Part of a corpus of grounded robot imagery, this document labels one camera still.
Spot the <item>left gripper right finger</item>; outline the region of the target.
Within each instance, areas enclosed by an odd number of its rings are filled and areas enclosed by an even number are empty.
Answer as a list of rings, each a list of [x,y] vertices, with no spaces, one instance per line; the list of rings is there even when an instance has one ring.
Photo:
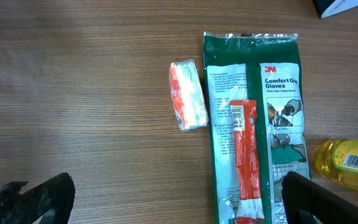
[[[296,172],[282,182],[282,199],[288,224],[358,224],[358,207]]]

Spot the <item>green 3M gloves package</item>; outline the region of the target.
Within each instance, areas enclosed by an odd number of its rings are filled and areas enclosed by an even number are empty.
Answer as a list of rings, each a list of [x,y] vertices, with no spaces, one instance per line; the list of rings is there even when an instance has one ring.
[[[254,100],[264,222],[286,223],[283,178],[290,171],[310,176],[298,36],[205,32],[203,62],[216,222],[235,223],[238,211],[246,211],[234,137],[243,123],[230,103]]]

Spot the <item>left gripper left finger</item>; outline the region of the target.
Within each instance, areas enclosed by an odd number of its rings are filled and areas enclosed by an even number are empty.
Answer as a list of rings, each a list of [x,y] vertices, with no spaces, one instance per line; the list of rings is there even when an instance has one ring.
[[[0,223],[67,224],[75,200],[75,185],[63,172],[21,193],[28,182],[13,181],[0,190]]]

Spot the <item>red snack stick packet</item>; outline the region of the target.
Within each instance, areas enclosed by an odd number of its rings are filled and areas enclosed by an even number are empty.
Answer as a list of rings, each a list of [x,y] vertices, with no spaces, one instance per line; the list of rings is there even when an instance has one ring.
[[[236,171],[240,200],[236,212],[238,223],[257,223],[265,220],[260,186],[260,164],[257,150],[255,100],[230,102],[236,152]]]

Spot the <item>small red white packet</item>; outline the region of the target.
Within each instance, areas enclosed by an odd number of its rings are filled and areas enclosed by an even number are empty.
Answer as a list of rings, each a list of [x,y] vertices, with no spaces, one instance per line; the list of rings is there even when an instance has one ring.
[[[169,69],[170,95],[182,131],[207,126],[208,112],[194,60],[172,62]]]

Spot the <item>yellow liquid soap bottle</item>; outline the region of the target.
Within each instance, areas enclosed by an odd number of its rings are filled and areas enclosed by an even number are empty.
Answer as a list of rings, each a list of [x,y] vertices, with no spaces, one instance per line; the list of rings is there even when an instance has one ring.
[[[358,191],[358,140],[329,139],[314,155],[320,175]]]

